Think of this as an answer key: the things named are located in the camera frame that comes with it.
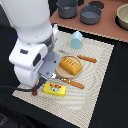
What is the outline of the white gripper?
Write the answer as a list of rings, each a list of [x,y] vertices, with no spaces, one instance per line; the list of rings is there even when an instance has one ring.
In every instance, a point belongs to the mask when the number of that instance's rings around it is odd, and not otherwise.
[[[52,51],[57,53],[61,45],[61,35],[56,23],[52,24],[52,30],[51,37],[39,44],[16,41],[9,61],[14,65],[15,74],[22,85],[32,88],[41,76],[39,69],[44,58]]]

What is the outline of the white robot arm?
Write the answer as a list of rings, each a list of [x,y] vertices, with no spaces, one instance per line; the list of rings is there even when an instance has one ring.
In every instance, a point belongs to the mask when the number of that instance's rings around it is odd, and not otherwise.
[[[0,0],[0,4],[18,36],[9,56],[18,80],[33,87],[40,76],[49,79],[60,61],[61,35],[50,23],[48,0]]]

